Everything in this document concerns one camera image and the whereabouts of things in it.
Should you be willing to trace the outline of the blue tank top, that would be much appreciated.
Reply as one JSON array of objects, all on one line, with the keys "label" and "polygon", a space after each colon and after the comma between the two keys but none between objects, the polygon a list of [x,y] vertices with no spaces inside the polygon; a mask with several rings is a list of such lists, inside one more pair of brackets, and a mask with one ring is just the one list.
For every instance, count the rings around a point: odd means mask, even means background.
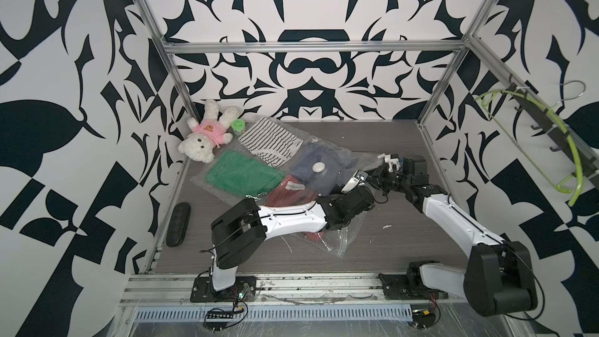
[{"label": "blue tank top", "polygon": [[351,151],[323,142],[308,143],[292,158],[289,173],[323,196],[340,193],[358,167]]}]

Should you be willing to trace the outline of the red tank top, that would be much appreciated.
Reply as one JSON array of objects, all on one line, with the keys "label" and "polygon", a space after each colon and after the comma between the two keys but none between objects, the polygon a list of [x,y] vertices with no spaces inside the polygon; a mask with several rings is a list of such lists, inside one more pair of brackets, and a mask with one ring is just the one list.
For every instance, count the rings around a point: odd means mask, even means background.
[{"label": "red tank top", "polygon": [[289,207],[314,201],[318,192],[301,183],[294,176],[286,176],[267,196],[265,206]]}]

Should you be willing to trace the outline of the clear plastic vacuum bag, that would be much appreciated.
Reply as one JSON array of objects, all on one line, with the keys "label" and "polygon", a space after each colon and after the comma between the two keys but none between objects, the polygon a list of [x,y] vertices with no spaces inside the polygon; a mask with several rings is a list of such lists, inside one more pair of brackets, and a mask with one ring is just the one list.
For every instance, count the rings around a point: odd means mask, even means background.
[{"label": "clear plastic vacuum bag", "polygon": [[206,252],[243,263],[265,241],[296,235],[341,257],[376,200],[363,183],[383,157],[354,152],[262,117],[193,178],[229,205]]}]

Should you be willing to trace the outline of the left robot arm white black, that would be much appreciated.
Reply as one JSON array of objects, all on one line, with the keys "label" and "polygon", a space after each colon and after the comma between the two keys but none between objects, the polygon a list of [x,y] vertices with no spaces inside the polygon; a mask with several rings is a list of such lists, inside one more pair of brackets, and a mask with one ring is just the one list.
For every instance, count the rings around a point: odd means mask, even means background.
[{"label": "left robot arm white black", "polygon": [[234,286],[237,268],[265,240],[299,232],[340,230],[374,206],[374,196],[363,186],[288,207],[268,207],[258,205],[253,198],[243,199],[211,224],[212,247],[207,251],[212,254],[212,289],[220,292]]}]

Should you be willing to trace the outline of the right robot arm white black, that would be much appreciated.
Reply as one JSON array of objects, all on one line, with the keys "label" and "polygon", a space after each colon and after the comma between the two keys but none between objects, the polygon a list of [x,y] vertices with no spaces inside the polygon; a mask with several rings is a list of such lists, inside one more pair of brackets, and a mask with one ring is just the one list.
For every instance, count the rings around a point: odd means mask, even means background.
[{"label": "right robot arm white black", "polygon": [[365,182],[383,195],[405,195],[418,212],[435,222],[466,255],[466,268],[436,261],[410,263],[413,290],[441,291],[465,299],[479,315],[515,315],[534,310],[544,292],[533,273],[530,251],[485,228],[464,212],[450,194],[430,183],[424,159],[396,159],[369,170]]}]

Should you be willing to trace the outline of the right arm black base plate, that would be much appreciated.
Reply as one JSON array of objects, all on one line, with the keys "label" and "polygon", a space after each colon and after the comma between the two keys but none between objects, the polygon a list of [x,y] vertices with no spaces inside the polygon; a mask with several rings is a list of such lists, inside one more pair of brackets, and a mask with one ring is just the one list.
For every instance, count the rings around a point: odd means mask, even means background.
[{"label": "right arm black base plate", "polygon": [[424,285],[420,269],[423,265],[438,264],[438,261],[415,261],[409,264],[404,274],[379,273],[382,290],[387,300],[430,300],[448,299],[449,295],[440,290],[431,289]]}]

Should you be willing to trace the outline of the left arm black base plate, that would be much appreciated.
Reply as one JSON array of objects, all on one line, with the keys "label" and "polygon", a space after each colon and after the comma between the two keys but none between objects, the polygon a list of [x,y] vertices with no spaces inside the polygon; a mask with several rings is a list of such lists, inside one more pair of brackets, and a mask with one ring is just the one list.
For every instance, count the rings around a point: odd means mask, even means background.
[{"label": "left arm black base plate", "polygon": [[234,300],[251,300],[255,296],[257,277],[238,276],[233,286],[225,290],[215,290],[210,276],[198,276],[193,282],[191,303],[217,303]]}]

